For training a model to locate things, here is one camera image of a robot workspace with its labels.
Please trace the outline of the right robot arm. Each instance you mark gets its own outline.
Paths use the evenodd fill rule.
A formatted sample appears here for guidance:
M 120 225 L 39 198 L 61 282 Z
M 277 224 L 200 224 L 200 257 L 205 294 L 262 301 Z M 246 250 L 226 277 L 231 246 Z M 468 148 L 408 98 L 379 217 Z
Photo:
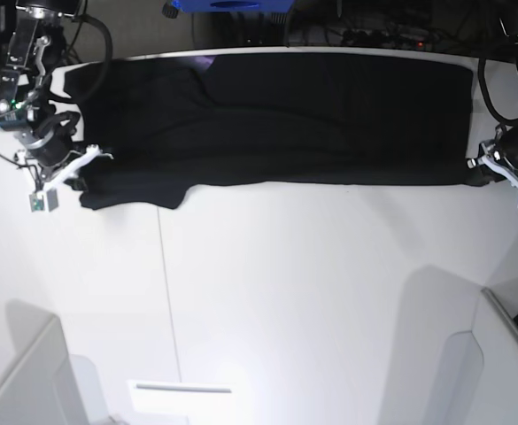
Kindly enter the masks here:
M 81 115 L 58 112 L 56 105 L 83 103 L 100 88 L 112 61 L 112 36 L 102 21 L 87 14 L 83 1 L 18 1 L 15 9 L 22 15 L 0 72 L 0 130 L 13 133 L 23 147 L 12 163 L 28 170 L 35 191 L 47 191 L 75 178 L 101 153 L 95 145 L 73 141 Z M 104 39 L 99 74 L 88 90 L 75 97 L 50 90 L 55 70 L 69 55 L 64 20 L 90 25 Z

